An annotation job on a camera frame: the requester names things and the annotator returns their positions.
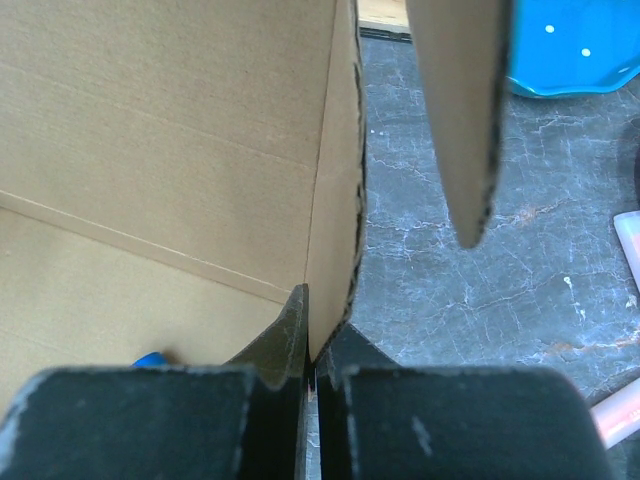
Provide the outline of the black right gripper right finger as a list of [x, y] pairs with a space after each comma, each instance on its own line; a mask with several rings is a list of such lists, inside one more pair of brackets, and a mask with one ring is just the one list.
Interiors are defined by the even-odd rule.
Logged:
[[352, 326], [316, 361], [326, 479], [609, 479], [589, 410], [547, 368], [403, 367]]

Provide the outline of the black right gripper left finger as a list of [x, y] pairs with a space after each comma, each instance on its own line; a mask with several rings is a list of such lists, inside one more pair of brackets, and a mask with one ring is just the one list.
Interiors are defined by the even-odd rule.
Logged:
[[301, 479], [306, 285], [220, 366], [60, 367], [32, 377], [1, 425], [5, 479]]

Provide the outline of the blue small bottle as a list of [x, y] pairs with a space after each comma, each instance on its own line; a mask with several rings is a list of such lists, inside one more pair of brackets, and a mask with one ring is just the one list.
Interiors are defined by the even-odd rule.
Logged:
[[158, 368], [168, 365], [169, 362], [161, 352], [151, 352], [133, 362], [136, 368]]

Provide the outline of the brown cardboard box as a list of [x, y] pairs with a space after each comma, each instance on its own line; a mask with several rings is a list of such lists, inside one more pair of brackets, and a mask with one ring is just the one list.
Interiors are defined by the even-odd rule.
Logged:
[[5, 1], [1, 204], [283, 301], [319, 357], [352, 315], [368, 133], [354, 1]]

